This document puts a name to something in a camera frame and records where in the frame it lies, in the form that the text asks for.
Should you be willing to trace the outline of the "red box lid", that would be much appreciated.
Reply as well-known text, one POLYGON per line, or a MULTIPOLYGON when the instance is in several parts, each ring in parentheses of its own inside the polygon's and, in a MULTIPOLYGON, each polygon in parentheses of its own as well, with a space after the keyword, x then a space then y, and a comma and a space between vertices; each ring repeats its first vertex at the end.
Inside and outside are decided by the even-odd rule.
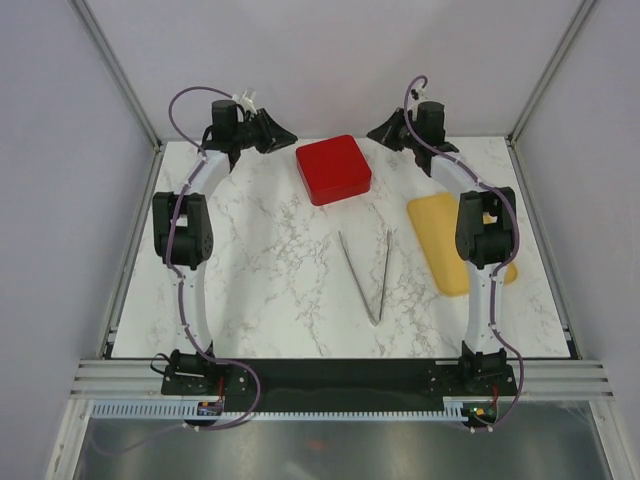
POLYGON ((370 190, 371 168, 351 135, 300 146, 295 155, 299 174, 314 206, 324 206, 370 190))

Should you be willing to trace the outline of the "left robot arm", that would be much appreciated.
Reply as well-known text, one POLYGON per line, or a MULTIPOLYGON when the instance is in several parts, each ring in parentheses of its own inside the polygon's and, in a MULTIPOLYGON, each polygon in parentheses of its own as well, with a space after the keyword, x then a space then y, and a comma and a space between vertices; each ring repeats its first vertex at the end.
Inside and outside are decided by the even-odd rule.
POLYGON ((254 376, 236 360, 214 356, 205 308, 204 280, 214 250, 208 201, 234 170, 241 153, 269 154, 297 142, 264 108, 237 97, 211 105, 211 124, 196 146, 196 161, 182 185, 152 198, 156 255, 167 267, 174 287, 178 343, 163 373, 165 394, 208 394, 231 373, 254 376))

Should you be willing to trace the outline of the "metal tongs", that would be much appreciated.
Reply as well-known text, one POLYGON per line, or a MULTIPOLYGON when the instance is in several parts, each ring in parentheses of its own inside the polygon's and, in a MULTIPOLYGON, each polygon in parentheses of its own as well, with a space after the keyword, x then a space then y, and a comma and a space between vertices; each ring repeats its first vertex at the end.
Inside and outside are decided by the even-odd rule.
POLYGON ((354 282, 356 292, 363 305, 366 317, 371 326, 377 328, 384 318, 386 308, 385 302, 393 245, 393 231, 391 229, 386 231, 384 235, 382 259, 376 260, 368 271, 354 264, 350 255, 347 238, 342 231, 338 231, 338 245, 346 262, 347 271, 354 282))

